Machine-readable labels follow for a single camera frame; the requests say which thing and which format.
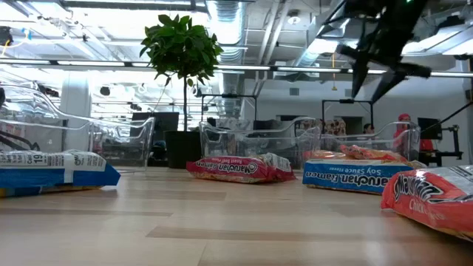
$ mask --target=clear plastic bin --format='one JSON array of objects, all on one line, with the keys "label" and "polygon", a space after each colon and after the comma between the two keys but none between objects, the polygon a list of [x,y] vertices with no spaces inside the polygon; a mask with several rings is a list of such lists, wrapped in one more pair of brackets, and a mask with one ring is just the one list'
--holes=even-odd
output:
[{"label": "clear plastic bin", "polygon": [[116,123],[68,115],[37,90],[2,88],[6,101],[0,108],[0,150],[91,151],[120,172],[145,170],[154,118]]},{"label": "clear plastic bin", "polygon": [[299,117],[282,129],[228,131],[209,123],[200,123],[200,142],[204,157],[248,157],[268,152],[289,159],[294,169],[301,169],[305,151],[319,147],[317,120]]},{"label": "clear plastic bin", "polygon": [[320,149],[340,151],[340,145],[357,145],[363,148],[397,152],[412,161],[419,157],[420,136],[421,128],[418,125],[412,122],[392,122],[375,134],[348,136],[323,134]]}]

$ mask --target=wooden table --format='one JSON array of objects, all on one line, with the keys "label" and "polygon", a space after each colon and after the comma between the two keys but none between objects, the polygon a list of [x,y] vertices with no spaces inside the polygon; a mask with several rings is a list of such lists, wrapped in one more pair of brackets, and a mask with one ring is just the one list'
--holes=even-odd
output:
[{"label": "wooden table", "polygon": [[473,265],[473,245],[380,197],[153,168],[100,191],[0,199],[0,265]]}]

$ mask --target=maruchan soy sauce ramen box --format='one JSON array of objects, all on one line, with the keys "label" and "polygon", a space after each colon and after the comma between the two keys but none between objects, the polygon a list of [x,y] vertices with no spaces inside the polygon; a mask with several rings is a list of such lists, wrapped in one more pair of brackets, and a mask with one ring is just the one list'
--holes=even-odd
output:
[{"label": "maruchan soy sauce ramen box", "polygon": [[383,160],[309,160],[302,182],[310,188],[382,194],[394,174],[409,170],[403,163]]}]

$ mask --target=red object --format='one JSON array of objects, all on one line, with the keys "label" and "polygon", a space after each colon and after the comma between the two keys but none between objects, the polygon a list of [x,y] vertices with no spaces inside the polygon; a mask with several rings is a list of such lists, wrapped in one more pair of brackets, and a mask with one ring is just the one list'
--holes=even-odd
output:
[{"label": "red object", "polygon": [[187,163],[194,177],[235,183],[269,183],[296,180],[288,159],[275,154],[257,157],[220,156]]},{"label": "red object", "polygon": [[[406,119],[408,119],[410,121],[411,117],[408,114],[400,114],[399,117],[398,117],[399,122],[405,121]],[[396,132],[392,136],[395,139],[394,140],[394,148],[397,148],[402,144],[403,138],[402,137],[398,138],[398,137],[402,132],[404,132],[406,130],[407,130],[407,125],[398,125],[398,128],[396,129]]]},{"label": "red object", "polygon": [[399,120],[399,121],[404,120],[404,119],[407,119],[407,118],[408,118],[409,120],[411,120],[411,117],[410,117],[410,115],[408,115],[408,114],[400,114],[400,115],[398,116],[398,120]]},{"label": "red object", "polygon": [[387,183],[381,208],[473,242],[473,166],[399,172]]},{"label": "red object", "polygon": [[434,144],[431,140],[421,140],[421,151],[433,151]]},{"label": "red object", "polygon": [[396,162],[407,162],[407,159],[392,151],[379,151],[375,149],[366,149],[357,145],[345,146],[340,145],[341,152],[347,156],[354,157],[359,160],[387,160]]}]

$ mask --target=maruchan ramen package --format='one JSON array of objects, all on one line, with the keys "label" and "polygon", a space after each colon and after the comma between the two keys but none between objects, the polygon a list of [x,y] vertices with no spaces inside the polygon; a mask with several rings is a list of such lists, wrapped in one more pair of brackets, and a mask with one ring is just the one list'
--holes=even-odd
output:
[{"label": "maruchan ramen package", "polygon": [[379,151],[375,149],[367,149],[358,147],[357,145],[346,146],[340,145],[340,150],[344,154],[360,160],[387,160],[407,162],[407,159],[393,151]]},{"label": "maruchan ramen package", "polygon": [[309,188],[382,194],[394,174],[408,170],[412,168],[404,163],[383,160],[309,160],[302,183]]},{"label": "maruchan ramen package", "polygon": [[120,173],[92,152],[0,152],[0,197],[100,188],[119,179]]},{"label": "maruchan ramen package", "polygon": [[397,173],[381,208],[473,242],[473,166]]},{"label": "maruchan ramen package", "polygon": [[194,177],[236,183],[271,183],[295,180],[288,159],[267,153],[256,157],[209,157],[187,164]]}]

